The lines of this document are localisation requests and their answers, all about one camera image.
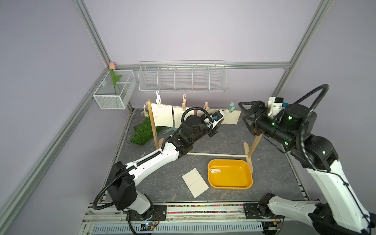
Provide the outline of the green clothespin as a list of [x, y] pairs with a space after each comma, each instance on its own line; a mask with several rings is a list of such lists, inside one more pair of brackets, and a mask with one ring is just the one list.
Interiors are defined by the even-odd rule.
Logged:
[[229, 113], [232, 113], [235, 110], [235, 104], [233, 102], [230, 103]]

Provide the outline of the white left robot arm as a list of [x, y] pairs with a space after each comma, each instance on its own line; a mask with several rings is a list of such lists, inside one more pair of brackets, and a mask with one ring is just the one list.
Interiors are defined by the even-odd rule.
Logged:
[[122, 175], [107, 189], [116, 209], [129, 209], [141, 216], [150, 216], [154, 212], [154, 205], [145, 194], [136, 190], [136, 186], [159, 168], [186, 155], [192, 150], [193, 144], [203, 136], [215, 135], [223, 121], [224, 116], [219, 112], [206, 119], [195, 115], [188, 116], [158, 150], [134, 162], [117, 162], [112, 167], [107, 181], [110, 183]]

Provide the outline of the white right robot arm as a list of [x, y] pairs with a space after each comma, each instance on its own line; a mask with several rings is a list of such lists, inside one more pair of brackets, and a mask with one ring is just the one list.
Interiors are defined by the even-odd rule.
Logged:
[[258, 203], [262, 217], [280, 215], [313, 227], [321, 235], [369, 235], [376, 216], [368, 212], [348, 182], [337, 151], [326, 138], [311, 133], [317, 115], [299, 103], [272, 105], [262, 101], [240, 102], [243, 121], [254, 136], [265, 135], [296, 158], [318, 185], [325, 203], [305, 205], [266, 194]]

